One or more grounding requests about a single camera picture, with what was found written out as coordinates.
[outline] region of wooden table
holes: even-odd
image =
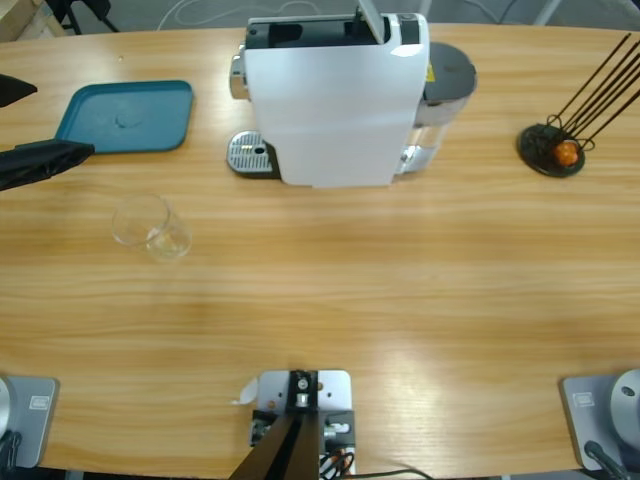
[[[0,112],[0,148],[50,138],[91,83],[184,79],[186,142],[96,155],[0,194],[0,367],[61,390],[44,464],[227,476],[247,454],[267,369],[353,378],[360,471],[439,477],[575,468],[558,381],[640,364],[640,108],[558,180],[514,149],[620,32],[435,25],[479,88],[428,170],[389,188],[314,190],[225,164],[254,127],[228,88],[242,30],[0,46],[39,92]],[[115,205],[155,192],[192,251],[156,264],[111,237]]]

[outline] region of label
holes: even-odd
[[[582,392],[573,394],[573,404],[576,407],[593,407],[596,403],[591,392]]]
[[[49,410],[51,397],[34,395],[29,402],[29,410]]]
[[[433,67],[431,66],[431,62],[429,62],[429,66],[427,67],[427,82],[433,83],[436,81],[436,74],[433,73]]]

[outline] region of teal tray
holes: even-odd
[[[87,85],[71,97],[55,138],[91,143],[96,153],[172,150],[187,134],[192,100],[182,80]]]

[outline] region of cable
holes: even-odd
[[[462,0],[462,1],[464,3],[467,3],[469,5],[473,5],[474,7],[482,10],[482,13],[484,13],[488,18],[490,18],[493,21],[493,23],[500,23],[500,21],[498,20],[498,17],[496,17],[496,14],[493,13],[491,10],[489,10],[487,7],[485,7],[480,2],[478,2],[476,0]]]
[[[502,12],[502,15],[500,15],[500,18],[498,19],[498,23],[500,24],[504,23],[504,20],[507,18],[507,15],[509,15],[509,11],[511,10],[511,7],[513,7],[517,1],[518,0],[511,0],[509,2],[509,5],[507,5],[507,7],[504,9],[504,12]]]
[[[320,472],[320,478],[322,480],[332,480],[334,478],[343,477],[349,472],[351,465],[353,465],[353,458],[353,452],[348,452],[338,456],[336,460],[331,462],[329,466]]]
[[[257,9],[266,13],[280,15],[284,11],[284,9],[286,9],[287,7],[290,7],[291,5],[307,5],[313,9],[316,15],[320,15],[322,13],[320,9],[317,7],[317,5],[313,2],[310,2],[307,0],[292,0],[290,2],[284,3],[277,10],[273,8],[261,7],[259,5],[245,5],[242,7],[233,8],[223,13],[219,13],[217,15],[214,15],[213,17],[205,18],[203,20],[198,20],[196,22],[187,22],[180,18],[180,12],[182,12],[183,9],[187,8],[190,5],[193,5],[194,3],[198,3],[202,1],[205,1],[205,0],[180,0],[176,2],[176,4],[167,11],[164,17],[162,17],[162,20],[160,20],[160,23],[158,24],[158,27],[156,28],[156,30],[162,30],[162,27],[164,26],[165,23],[167,23],[167,20],[169,20],[169,17],[174,12],[175,12],[174,19],[176,23],[178,23],[178,25],[182,27],[195,27],[199,25],[204,25],[206,23],[210,23],[220,18],[231,15],[233,13],[241,12],[243,10],[248,10],[248,9],[254,9],[254,10]]]
[[[434,480],[433,477],[427,475],[422,470],[417,468],[403,468],[402,470],[391,470],[389,472],[377,472],[377,473],[358,473],[356,475],[346,475],[343,478],[379,478],[379,477],[392,477],[393,475],[404,475],[406,473],[415,473],[416,475],[424,478],[425,480]]]
[[[613,480],[629,480],[627,469],[607,455],[598,442],[589,440],[584,445],[584,452],[589,458],[595,460]]]

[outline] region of clear drinking glass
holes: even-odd
[[[157,260],[182,257],[191,247],[191,231],[162,197],[127,197],[113,214],[114,238],[129,247],[146,250]]]

